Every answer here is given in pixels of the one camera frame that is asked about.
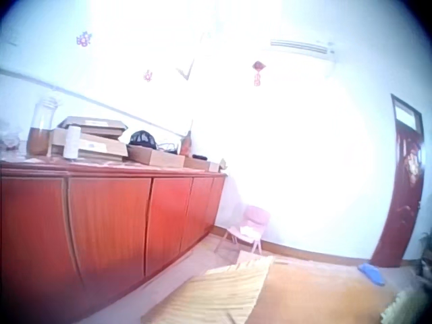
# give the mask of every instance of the cabinet door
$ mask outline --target cabinet door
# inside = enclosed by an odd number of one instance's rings
[[[206,215],[206,232],[209,232],[213,225],[215,225],[217,210],[219,209],[219,203],[221,202],[221,195],[223,189],[223,183],[225,178],[214,178],[213,185],[211,186],[210,199],[207,205]]]
[[[207,205],[213,178],[194,178],[190,191],[186,226],[181,251],[184,252],[201,238],[207,229]]]
[[[154,275],[180,253],[192,178],[153,180],[146,244],[146,275]]]
[[[90,305],[70,246],[63,180],[3,178],[1,189],[2,306],[27,323],[76,319]]]
[[[72,238],[84,287],[95,303],[144,279],[150,179],[71,179]]]

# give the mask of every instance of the glass jar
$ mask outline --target glass jar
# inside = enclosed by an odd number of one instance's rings
[[[36,104],[27,139],[29,155],[47,155],[49,132],[57,108],[58,102],[54,97],[43,98]]]

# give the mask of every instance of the pink plastic chair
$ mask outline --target pink plastic chair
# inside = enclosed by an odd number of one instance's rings
[[[254,253],[258,247],[259,254],[262,254],[263,251],[261,249],[261,236],[263,236],[263,233],[269,221],[270,214],[267,211],[255,206],[247,206],[240,224],[238,224],[237,226],[231,226],[229,229],[227,229],[225,235],[221,238],[220,242],[216,246],[215,252],[217,252],[223,240],[226,239],[228,233],[230,233],[232,235],[232,242],[234,244],[238,243],[237,239],[248,242],[252,244],[252,253]],[[240,232],[240,228],[244,226],[251,227],[254,231],[254,234],[256,235],[254,237],[251,237],[242,234]]]

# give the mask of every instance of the floor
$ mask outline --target floor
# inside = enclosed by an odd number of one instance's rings
[[[180,287],[192,276],[200,275],[209,269],[236,263],[239,248],[250,251],[250,247],[239,244],[234,246],[225,241],[221,248],[214,253],[220,237],[209,234],[179,261],[164,270],[150,282],[128,294],[114,304],[100,310],[92,316],[83,319],[79,324],[139,324],[140,318],[154,305],[162,301],[176,288]],[[339,265],[316,263],[299,259],[280,257],[288,263],[303,263],[313,267],[337,269]],[[387,285],[398,292],[409,285],[416,284],[414,272],[410,267],[381,270]]]

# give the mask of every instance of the door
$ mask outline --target door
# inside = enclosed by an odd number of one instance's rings
[[[216,215],[219,209],[219,203],[221,202],[224,181],[225,178],[223,177],[213,179],[213,185],[211,186],[210,191],[209,204],[207,205],[206,232],[209,232],[213,225],[215,225]]]
[[[379,267],[400,266],[411,239],[423,190],[421,114],[399,99],[393,99],[397,161],[387,221],[371,260],[373,265]]]
[[[180,254],[192,178],[158,178],[148,208],[146,275],[152,276]]]
[[[90,307],[76,270],[63,179],[1,180],[2,307],[11,323],[63,323]]]
[[[207,205],[213,178],[194,178],[186,216],[186,226],[182,238],[181,251],[190,248],[196,241],[206,234]]]
[[[84,286],[95,304],[144,279],[151,179],[71,179],[72,238]]]

